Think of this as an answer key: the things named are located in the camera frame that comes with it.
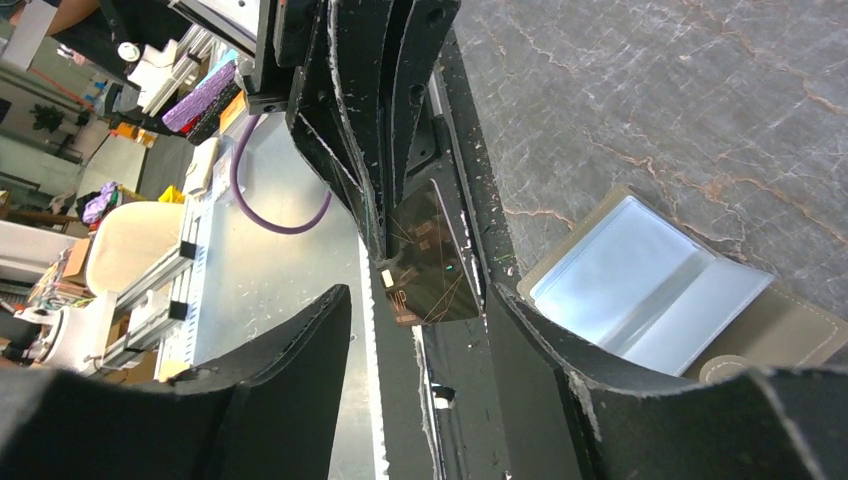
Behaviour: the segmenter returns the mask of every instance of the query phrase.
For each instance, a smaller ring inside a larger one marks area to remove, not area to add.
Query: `green plant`
[[[35,122],[32,124],[33,130],[46,129],[50,133],[58,130],[65,118],[65,114],[61,110],[52,106],[36,105],[29,113],[35,115]]]

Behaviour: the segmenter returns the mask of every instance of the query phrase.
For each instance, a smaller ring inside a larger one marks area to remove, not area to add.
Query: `person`
[[[180,40],[191,23],[155,0],[112,0],[124,19],[130,41],[141,47],[162,50],[168,41]],[[0,0],[0,16],[17,26],[26,0]],[[91,62],[116,79],[126,82],[127,64],[118,56],[118,45],[106,17],[99,11],[98,0],[62,0],[47,30],[59,43],[76,55],[76,63]]]

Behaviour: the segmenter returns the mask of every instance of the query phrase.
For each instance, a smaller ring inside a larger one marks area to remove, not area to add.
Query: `gray floor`
[[[848,318],[846,26],[832,2],[463,2],[522,273],[626,183]]]
[[[152,200],[170,185],[181,189],[193,153],[194,146],[186,139],[159,136],[147,152],[138,193]]]

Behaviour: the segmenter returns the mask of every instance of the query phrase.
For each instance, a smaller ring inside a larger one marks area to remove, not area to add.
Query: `purple cable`
[[[236,145],[235,156],[233,157],[233,162],[230,165],[230,188],[233,190],[233,197],[235,197],[236,203],[247,218],[251,219],[254,223],[266,230],[270,230],[274,233],[281,233],[283,235],[298,235],[308,232],[312,229],[312,227],[318,225],[318,222],[324,218],[324,214],[326,214],[327,210],[330,208],[332,194],[329,190],[327,190],[327,193],[324,195],[324,203],[321,204],[321,208],[318,210],[318,213],[312,217],[312,220],[299,227],[284,227],[265,220],[260,217],[258,213],[254,212],[252,208],[250,208],[247,201],[245,201],[244,196],[241,194],[241,189],[239,189],[238,186],[238,166],[241,163],[241,157],[244,154],[244,148],[247,146],[247,141],[250,140],[250,136],[253,135],[253,131],[256,130],[256,125],[258,123],[258,115],[248,117],[247,125],[244,127],[244,133],[241,134],[238,145]]]

